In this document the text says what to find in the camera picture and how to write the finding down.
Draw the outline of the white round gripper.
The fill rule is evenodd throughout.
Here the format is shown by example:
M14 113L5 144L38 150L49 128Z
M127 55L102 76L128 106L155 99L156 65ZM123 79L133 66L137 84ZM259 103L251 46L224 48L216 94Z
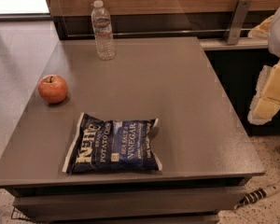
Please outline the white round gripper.
M249 38L268 38L271 54L280 58L280 7L273 16L254 27ZM251 124L263 125L272 120L280 110L280 60L273 67L264 65L259 73L247 119Z

